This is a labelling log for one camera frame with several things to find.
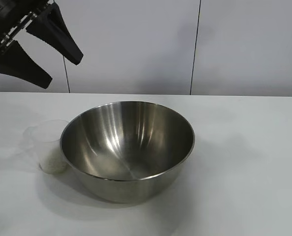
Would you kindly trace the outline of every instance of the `robotic arm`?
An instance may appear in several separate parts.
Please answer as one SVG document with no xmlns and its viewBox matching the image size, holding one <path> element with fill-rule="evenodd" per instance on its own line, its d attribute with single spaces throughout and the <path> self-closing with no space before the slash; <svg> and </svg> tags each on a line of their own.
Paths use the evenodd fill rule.
<svg viewBox="0 0 292 236">
<path fill-rule="evenodd" d="M 83 58 L 58 5 L 48 0 L 0 0 L 0 74 L 23 79 L 46 89 L 52 78 L 13 40 L 22 29 L 59 51 L 74 64 Z"/>
</svg>

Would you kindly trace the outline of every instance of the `plastic measuring cup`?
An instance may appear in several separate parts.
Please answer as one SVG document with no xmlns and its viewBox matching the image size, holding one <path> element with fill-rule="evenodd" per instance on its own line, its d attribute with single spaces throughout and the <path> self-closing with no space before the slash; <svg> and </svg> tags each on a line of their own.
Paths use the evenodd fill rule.
<svg viewBox="0 0 292 236">
<path fill-rule="evenodd" d="M 67 124 L 65 120 L 49 120 L 29 128 L 40 168 L 47 174 L 58 174 L 66 169 L 59 141 Z"/>
</svg>

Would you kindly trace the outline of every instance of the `white table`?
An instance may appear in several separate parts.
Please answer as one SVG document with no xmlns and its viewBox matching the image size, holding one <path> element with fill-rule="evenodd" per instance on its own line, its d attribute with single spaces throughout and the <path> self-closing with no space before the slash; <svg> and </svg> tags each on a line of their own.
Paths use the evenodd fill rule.
<svg viewBox="0 0 292 236">
<path fill-rule="evenodd" d="M 23 136 L 119 100 L 168 106 L 196 133 L 177 181 L 137 206 L 43 174 Z M 0 236 L 46 235 L 292 236 L 292 97 L 0 93 Z"/>
</svg>

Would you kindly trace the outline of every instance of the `metal mixing bowl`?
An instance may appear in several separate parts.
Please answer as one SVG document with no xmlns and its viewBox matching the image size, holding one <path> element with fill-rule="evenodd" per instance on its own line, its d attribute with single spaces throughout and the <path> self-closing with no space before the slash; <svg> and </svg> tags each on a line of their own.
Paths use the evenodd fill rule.
<svg viewBox="0 0 292 236">
<path fill-rule="evenodd" d="M 80 181 L 111 202 L 143 201 L 170 185 L 195 142 L 179 113 L 123 101 L 88 110 L 62 133 L 61 149 Z"/>
</svg>

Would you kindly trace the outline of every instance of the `bowl rim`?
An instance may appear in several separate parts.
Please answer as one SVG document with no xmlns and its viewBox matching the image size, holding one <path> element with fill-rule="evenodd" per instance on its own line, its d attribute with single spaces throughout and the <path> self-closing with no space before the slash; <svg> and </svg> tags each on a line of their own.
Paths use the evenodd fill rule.
<svg viewBox="0 0 292 236">
<path fill-rule="evenodd" d="M 82 116 L 83 114 L 91 111 L 91 110 L 94 110 L 94 109 L 97 109 L 97 108 L 100 108 L 100 107 L 104 107 L 104 106 L 110 106 L 110 105 L 113 105 L 113 104 L 118 104 L 118 103 L 123 103 L 123 102 L 136 102 L 136 103 L 147 103 L 147 104 L 151 104 L 151 105 L 155 105 L 155 106 L 160 106 L 160 107 L 163 107 L 165 109 L 168 109 L 174 113 L 176 113 L 177 115 L 181 116 L 181 118 L 183 118 L 187 124 L 189 125 L 189 127 L 191 128 L 191 131 L 192 131 L 192 135 L 193 135 L 193 142 L 192 142 L 192 146 L 190 148 L 190 150 L 188 151 L 188 153 L 186 154 L 186 156 L 180 161 L 178 162 L 176 165 L 172 166 L 171 168 L 163 171 L 163 172 L 160 172 L 158 174 L 155 174 L 155 175 L 152 175 L 152 176 L 147 176 L 147 177 L 143 177 L 143 178 L 135 178 L 135 179 L 112 179 L 112 178 L 103 178 L 103 177 L 99 177 L 99 176 L 95 176 L 95 175 L 92 175 L 92 174 L 89 174 L 87 172 L 84 172 L 82 170 L 80 170 L 78 167 L 76 167 L 74 164 L 72 164 L 68 159 L 67 157 L 65 156 L 64 152 L 63 152 L 63 148 L 62 148 L 62 138 L 67 130 L 67 128 L 71 125 L 71 123 L 73 121 L 75 121 L 77 118 L 79 118 L 80 116 Z M 75 118 L 73 118 L 69 123 L 68 125 L 64 128 L 62 134 L 61 134 L 61 137 L 60 137 L 60 140 L 59 140 L 59 146 L 60 146 L 60 150 L 61 150 L 61 153 L 63 154 L 63 158 L 65 160 L 65 162 L 67 162 L 73 169 L 76 169 L 77 171 L 81 172 L 82 174 L 85 174 L 85 175 L 88 175 L 88 176 L 91 176 L 91 177 L 94 177 L 94 178 L 97 178 L 97 179 L 101 179 L 101 180 L 107 180 L 107 181 L 116 181 L 116 182 L 134 182 L 134 181 L 139 181 L 139 180 L 147 180 L 147 179 L 151 179 L 151 178 L 155 178 L 155 177 L 158 177 L 158 176 L 161 176 L 167 172 L 170 172 L 172 171 L 174 168 L 178 167 L 179 165 L 181 165 L 189 156 L 190 154 L 192 153 L 193 151 L 193 148 L 195 146 L 195 132 L 194 132 L 194 129 L 192 127 L 192 125 L 190 124 L 190 122 L 183 116 L 181 115 L 179 112 L 169 108 L 169 107 L 166 107 L 166 106 L 163 106 L 163 105 L 160 105 L 160 104 L 157 104 L 157 103 L 153 103 L 153 102 L 145 102 L 145 101 L 118 101 L 118 102 L 110 102 L 110 103 L 106 103 L 106 104 L 102 104 L 102 105 L 99 105 L 99 106 L 96 106 L 96 107 L 93 107 L 93 108 L 90 108 L 82 113 L 80 113 L 78 116 L 76 116 Z"/>
</svg>

